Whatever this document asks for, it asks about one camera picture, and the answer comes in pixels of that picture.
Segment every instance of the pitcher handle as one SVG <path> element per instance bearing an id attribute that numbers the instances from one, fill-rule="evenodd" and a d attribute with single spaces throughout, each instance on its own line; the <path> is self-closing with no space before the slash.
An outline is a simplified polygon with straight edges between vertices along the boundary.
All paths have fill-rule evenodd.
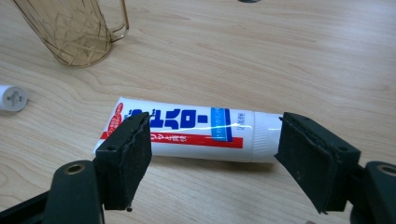
<path id="1" fill-rule="evenodd" d="M 128 22 L 128 15 L 126 13 L 125 0 L 120 0 L 120 7 L 122 12 L 121 24 L 115 28 L 108 29 L 108 31 L 111 33 L 111 42 L 116 42 L 118 40 L 123 39 L 129 31 L 129 22 Z M 121 35 L 115 35 L 115 33 L 117 31 L 120 31 L 122 28 L 125 29 L 124 32 L 122 32 Z"/>

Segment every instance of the white tube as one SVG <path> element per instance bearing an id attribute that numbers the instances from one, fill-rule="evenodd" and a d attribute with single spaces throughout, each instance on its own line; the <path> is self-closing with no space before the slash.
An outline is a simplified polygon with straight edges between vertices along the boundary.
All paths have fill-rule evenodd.
<path id="1" fill-rule="evenodd" d="M 95 150 L 121 122 L 148 111 L 154 156 L 276 162 L 281 115 L 121 97 Z"/>
<path id="2" fill-rule="evenodd" d="M 20 87 L 0 84 L 0 110 L 20 111 L 26 104 L 26 91 Z"/>

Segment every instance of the label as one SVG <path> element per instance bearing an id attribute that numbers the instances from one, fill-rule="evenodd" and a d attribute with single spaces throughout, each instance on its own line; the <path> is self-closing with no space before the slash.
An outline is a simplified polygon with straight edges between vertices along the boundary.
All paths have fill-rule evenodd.
<path id="1" fill-rule="evenodd" d="M 195 109 L 195 106 L 187 105 L 170 107 L 161 103 L 159 106 L 133 105 L 131 108 L 131 105 L 119 102 L 100 139 L 106 140 L 124 119 L 145 111 L 151 112 L 149 125 L 153 143 L 243 148 L 243 138 L 233 137 L 230 109 Z"/>

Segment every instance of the blue stripe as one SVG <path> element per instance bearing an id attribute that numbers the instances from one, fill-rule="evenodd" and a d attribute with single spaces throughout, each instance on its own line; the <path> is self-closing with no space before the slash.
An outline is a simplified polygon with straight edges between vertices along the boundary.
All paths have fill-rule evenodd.
<path id="1" fill-rule="evenodd" d="M 210 112 L 213 140 L 221 142 L 233 141 L 231 133 L 230 110 L 212 107 Z"/>

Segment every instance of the wood grain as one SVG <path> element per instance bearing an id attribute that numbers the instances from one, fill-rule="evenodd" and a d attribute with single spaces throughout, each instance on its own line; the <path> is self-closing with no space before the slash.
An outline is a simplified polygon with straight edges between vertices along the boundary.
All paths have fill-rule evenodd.
<path id="1" fill-rule="evenodd" d="M 118 1 L 101 1 L 108 25 Z M 0 112 L 0 210 L 50 187 L 63 164 L 92 159 L 120 96 L 319 122 L 396 163 L 396 2 L 127 2 L 131 31 L 102 62 L 60 65 L 12 1 L 0 3 L 0 83 L 29 91 Z M 319 215 L 280 164 L 154 158 L 134 211 L 107 223 L 348 223 Z"/>

